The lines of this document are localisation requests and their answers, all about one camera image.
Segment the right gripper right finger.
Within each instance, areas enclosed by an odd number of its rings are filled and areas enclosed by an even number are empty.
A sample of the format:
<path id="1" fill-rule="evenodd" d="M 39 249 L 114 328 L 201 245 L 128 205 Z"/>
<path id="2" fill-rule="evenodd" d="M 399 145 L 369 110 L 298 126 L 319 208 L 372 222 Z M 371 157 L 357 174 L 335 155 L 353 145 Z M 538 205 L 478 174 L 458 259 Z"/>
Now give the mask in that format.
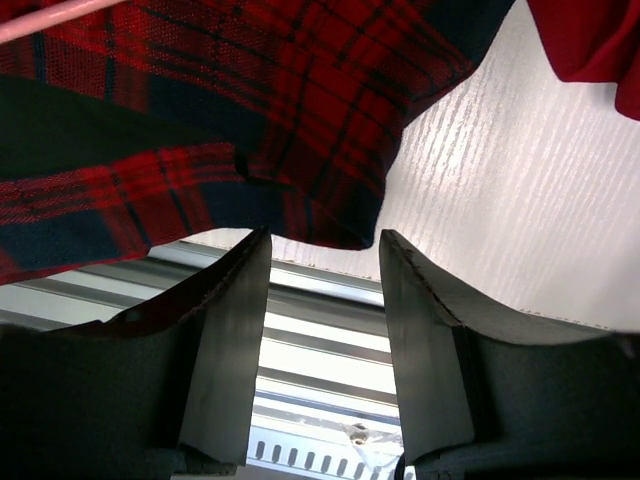
<path id="1" fill-rule="evenodd" d="M 635 479 L 639 337 L 512 309 L 398 232 L 379 245 L 404 450 L 420 479 Z"/>

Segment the red navy plaid skirt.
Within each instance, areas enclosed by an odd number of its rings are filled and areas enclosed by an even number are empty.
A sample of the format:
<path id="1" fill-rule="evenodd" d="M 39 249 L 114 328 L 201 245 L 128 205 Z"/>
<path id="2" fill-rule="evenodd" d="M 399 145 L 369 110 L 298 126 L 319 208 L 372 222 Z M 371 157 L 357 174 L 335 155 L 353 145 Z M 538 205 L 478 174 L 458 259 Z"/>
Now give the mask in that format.
<path id="1" fill-rule="evenodd" d="M 404 129 L 507 1 L 125 1 L 1 47 L 1 280 L 216 228 L 374 242 Z"/>

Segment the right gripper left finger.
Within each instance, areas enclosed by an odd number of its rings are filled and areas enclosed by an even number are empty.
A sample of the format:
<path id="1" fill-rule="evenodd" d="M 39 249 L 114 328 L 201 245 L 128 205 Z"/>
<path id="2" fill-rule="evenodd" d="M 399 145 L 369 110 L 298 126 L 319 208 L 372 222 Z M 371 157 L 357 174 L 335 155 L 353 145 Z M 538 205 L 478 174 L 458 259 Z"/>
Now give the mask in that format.
<path id="1" fill-rule="evenodd" d="M 2 477 L 168 479 L 243 466 L 271 252 L 259 228 L 106 322 L 3 325 Z"/>

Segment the pink wire hanger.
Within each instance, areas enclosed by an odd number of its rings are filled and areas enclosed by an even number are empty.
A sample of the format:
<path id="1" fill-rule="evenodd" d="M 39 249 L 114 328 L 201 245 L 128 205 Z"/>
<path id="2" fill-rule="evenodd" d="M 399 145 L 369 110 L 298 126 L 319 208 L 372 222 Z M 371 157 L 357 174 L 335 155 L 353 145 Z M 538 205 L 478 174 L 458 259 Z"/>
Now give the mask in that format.
<path id="1" fill-rule="evenodd" d="M 73 0 L 21 15 L 1 24 L 2 44 L 112 7 L 123 0 Z"/>

